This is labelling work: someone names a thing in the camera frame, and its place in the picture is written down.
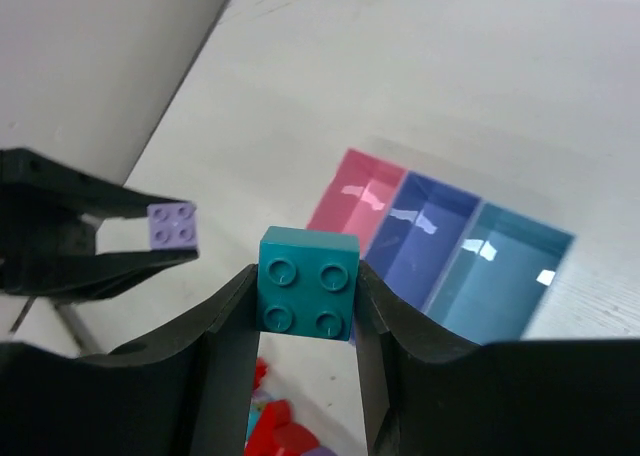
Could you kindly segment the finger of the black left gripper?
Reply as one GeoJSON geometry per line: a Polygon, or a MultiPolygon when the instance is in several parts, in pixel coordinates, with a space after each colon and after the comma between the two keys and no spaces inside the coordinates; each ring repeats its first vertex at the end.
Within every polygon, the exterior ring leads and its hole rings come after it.
{"type": "Polygon", "coordinates": [[[65,166],[27,148],[1,152],[1,218],[82,215],[139,219],[150,206],[193,212],[188,201],[141,193],[65,166]]]}
{"type": "Polygon", "coordinates": [[[1,266],[1,291],[56,301],[106,300],[198,256],[195,249],[173,249],[8,257],[1,266]]]}

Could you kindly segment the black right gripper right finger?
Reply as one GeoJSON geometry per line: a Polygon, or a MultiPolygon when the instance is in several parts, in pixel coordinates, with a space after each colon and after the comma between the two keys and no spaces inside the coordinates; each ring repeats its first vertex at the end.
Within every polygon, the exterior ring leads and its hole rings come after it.
{"type": "Polygon", "coordinates": [[[362,264],[355,330],[372,455],[635,455],[639,343],[478,345],[362,264]]]}

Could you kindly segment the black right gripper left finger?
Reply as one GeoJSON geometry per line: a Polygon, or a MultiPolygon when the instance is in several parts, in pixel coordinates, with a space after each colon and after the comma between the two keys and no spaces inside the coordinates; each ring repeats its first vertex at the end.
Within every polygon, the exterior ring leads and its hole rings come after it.
{"type": "Polygon", "coordinates": [[[249,265],[199,305],[108,354],[1,347],[5,455],[238,455],[259,334],[249,265]]]}

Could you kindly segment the lilac lego brick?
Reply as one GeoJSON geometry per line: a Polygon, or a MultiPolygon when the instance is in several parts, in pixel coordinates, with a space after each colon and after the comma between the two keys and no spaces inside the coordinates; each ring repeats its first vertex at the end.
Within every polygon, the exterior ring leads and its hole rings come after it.
{"type": "Polygon", "coordinates": [[[147,207],[152,250],[197,250],[196,206],[191,202],[151,204],[147,207]]]}

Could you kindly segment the red lego pile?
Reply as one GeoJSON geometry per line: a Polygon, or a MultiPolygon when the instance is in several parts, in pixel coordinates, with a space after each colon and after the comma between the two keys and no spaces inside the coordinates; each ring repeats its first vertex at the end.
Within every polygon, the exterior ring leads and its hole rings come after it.
{"type": "Polygon", "coordinates": [[[244,456],[336,456],[304,425],[294,419],[286,399],[274,399],[262,389],[267,362],[256,361],[244,456]]]}

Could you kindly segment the teal lego brick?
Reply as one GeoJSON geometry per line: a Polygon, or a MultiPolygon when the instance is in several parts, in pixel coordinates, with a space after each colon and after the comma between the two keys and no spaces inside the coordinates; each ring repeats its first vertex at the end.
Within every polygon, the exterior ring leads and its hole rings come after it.
{"type": "Polygon", "coordinates": [[[359,263],[355,235],[269,227],[259,245],[257,328],[347,341],[359,263]]]}

